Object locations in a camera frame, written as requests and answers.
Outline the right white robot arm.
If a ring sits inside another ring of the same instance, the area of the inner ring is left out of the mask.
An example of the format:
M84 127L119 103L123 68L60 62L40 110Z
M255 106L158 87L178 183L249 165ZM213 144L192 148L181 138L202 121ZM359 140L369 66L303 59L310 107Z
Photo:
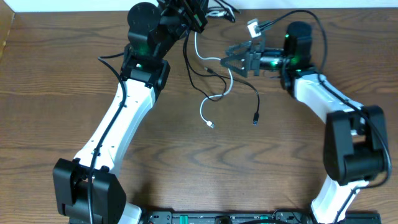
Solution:
M282 88L324 122L323 165L327 176L304 221L347 222L346 211L355 196L371 189L371 181L379 174L391 176L383 110L349 99L311 63L310 24L289 24L281 49L265 46L265 33L257 20L250 21L248 29L252 40L230 46L222 66L243 77L250 71L279 72Z

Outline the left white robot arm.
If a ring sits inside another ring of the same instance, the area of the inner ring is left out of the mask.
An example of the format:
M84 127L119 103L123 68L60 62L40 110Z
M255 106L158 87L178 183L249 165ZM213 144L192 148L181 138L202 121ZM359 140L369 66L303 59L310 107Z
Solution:
M208 1L135 4L127 15L128 44L114 71L118 89L89 141L72 160L53 168L57 210L73 223L141 223L142 209L127 201L119 182L123 158L144 116L167 82L165 55L190 31L203 32Z

